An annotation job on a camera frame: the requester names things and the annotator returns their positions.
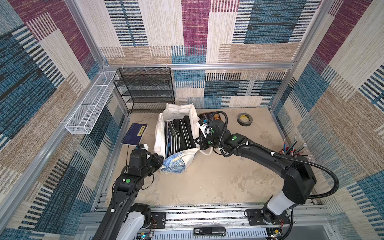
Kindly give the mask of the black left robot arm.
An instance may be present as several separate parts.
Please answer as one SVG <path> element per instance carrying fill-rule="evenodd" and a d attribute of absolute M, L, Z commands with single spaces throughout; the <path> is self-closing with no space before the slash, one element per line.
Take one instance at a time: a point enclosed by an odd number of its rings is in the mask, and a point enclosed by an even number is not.
<path fill-rule="evenodd" d="M 111 203 L 100 223 L 95 240 L 133 240 L 142 227 L 151 224 L 149 205 L 134 203 L 146 177 L 163 165 L 164 157 L 145 149 L 134 149 L 130 161 L 116 179 Z"/>

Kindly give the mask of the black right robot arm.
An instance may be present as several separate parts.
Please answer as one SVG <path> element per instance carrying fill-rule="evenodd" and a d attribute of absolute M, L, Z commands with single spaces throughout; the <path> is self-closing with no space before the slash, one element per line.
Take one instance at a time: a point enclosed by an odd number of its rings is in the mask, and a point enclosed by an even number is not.
<path fill-rule="evenodd" d="M 287 209 L 306 203 L 317 180 L 305 158 L 276 153 L 246 136 L 231 134 L 224 126 L 223 121 L 214 120 L 209 123 L 210 134 L 205 136 L 205 131 L 202 131 L 195 143 L 202 150 L 213 147 L 252 160 L 284 179 L 282 190 L 272 196 L 261 211 L 266 224 L 275 224 Z"/>

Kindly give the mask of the white canvas starry night bag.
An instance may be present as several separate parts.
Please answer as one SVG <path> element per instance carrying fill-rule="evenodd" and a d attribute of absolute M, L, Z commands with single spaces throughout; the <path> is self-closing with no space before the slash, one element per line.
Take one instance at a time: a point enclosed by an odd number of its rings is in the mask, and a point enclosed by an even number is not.
<path fill-rule="evenodd" d="M 161 174 L 184 173 L 197 152 L 210 156 L 213 148 L 201 149 L 195 140 L 200 136 L 200 124 L 193 104 L 167 104 L 159 114 L 155 130 L 154 152 L 164 157 Z"/>

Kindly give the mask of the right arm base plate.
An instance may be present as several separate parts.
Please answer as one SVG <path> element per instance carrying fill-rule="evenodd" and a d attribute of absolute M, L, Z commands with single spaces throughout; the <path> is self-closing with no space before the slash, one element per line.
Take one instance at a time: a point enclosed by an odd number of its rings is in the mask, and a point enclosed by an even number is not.
<path fill-rule="evenodd" d="M 244 215 L 250 226 L 262 225 L 289 225 L 291 223 L 290 214 L 284 211 L 281 215 L 276 216 L 268 209 L 246 209 Z"/>

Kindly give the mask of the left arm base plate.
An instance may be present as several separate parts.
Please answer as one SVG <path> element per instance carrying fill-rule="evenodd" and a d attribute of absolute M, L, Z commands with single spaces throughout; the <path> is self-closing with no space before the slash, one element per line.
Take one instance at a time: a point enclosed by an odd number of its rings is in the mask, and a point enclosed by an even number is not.
<path fill-rule="evenodd" d="M 152 212 L 150 226 L 148 230 L 164 229 L 166 227 L 167 213 L 166 212 Z"/>

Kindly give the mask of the black red paddle case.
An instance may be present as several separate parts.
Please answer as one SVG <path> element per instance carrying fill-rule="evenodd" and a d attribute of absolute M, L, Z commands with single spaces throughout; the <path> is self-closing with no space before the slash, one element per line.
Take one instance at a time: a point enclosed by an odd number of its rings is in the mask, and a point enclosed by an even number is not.
<path fill-rule="evenodd" d="M 208 120 L 222 120 L 220 114 L 214 114 L 214 112 L 201 113 L 198 117 L 205 123 Z"/>

